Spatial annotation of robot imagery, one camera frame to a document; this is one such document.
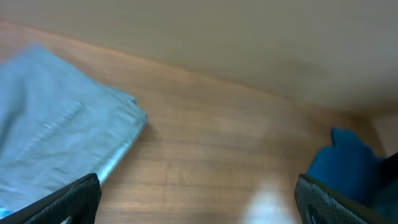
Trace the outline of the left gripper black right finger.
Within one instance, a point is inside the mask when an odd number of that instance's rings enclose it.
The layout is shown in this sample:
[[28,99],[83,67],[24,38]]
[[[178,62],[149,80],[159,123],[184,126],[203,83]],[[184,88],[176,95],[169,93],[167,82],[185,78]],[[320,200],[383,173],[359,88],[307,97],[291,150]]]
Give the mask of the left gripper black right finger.
[[299,175],[294,197],[302,223],[393,222],[306,174]]

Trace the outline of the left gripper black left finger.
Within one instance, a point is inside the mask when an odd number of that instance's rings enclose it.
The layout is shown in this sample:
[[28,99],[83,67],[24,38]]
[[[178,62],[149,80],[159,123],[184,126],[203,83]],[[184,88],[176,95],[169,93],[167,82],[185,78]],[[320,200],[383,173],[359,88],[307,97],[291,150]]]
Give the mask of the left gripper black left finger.
[[94,224],[101,195],[98,176],[90,173],[1,219],[1,224]]

